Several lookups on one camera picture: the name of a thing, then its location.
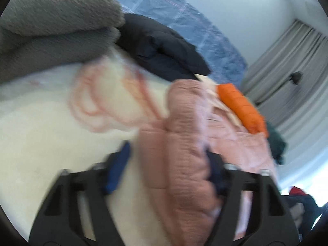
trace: ceiling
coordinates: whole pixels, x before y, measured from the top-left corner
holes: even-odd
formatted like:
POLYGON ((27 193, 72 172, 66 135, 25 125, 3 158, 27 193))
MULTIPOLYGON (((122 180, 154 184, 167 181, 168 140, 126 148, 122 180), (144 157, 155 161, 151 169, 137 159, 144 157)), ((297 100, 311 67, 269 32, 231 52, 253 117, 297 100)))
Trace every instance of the ceiling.
POLYGON ((289 0, 296 17, 328 36, 328 16, 318 0, 289 0))

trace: gray curtain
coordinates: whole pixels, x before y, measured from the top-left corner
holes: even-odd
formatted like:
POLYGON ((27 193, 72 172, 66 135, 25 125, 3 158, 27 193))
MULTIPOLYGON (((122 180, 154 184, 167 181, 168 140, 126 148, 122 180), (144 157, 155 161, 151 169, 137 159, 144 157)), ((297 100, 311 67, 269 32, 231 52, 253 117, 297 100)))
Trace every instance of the gray curtain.
POLYGON ((260 112, 289 144, 286 164, 279 168, 281 187, 310 177, 327 161, 327 37, 295 21, 249 67, 241 89, 255 103, 260 103, 260 112), (296 71, 303 73, 300 84, 283 84, 296 71))

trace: dark green cloth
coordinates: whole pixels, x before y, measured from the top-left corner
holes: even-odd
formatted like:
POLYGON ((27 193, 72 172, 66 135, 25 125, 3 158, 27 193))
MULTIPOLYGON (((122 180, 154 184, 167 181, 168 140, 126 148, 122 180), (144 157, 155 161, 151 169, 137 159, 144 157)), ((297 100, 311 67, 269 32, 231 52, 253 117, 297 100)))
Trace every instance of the dark green cloth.
POLYGON ((287 143, 269 122, 266 124, 269 132, 268 142, 270 144, 272 157, 278 165, 283 165, 285 160, 282 154, 287 147, 287 143))

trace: orange stitched fabric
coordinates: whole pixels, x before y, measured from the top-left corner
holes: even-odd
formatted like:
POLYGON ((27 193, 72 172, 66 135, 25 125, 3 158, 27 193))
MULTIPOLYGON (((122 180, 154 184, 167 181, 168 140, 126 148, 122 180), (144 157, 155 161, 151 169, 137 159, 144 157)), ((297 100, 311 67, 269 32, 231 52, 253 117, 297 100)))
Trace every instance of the orange stitched fabric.
POLYGON ((266 137, 269 136, 264 117, 233 84, 217 85, 216 91, 221 101, 238 116, 251 134, 264 132, 266 137))

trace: pink fabric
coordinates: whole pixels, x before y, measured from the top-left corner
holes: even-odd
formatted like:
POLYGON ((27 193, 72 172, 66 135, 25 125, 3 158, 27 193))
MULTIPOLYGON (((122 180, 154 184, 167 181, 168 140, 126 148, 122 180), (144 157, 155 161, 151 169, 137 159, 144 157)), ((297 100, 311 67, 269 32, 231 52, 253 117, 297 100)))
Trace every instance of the pink fabric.
MULTIPOLYGON (((276 176, 265 135, 234 126, 220 109, 211 112, 206 95, 201 82, 174 82, 167 96, 170 116, 145 124, 139 134, 144 181, 176 246, 203 246, 223 202, 207 181, 207 147, 242 170, 269 169, 276 176)), ((236 239, 249 219, 251 195, 243 197, 236 239)))

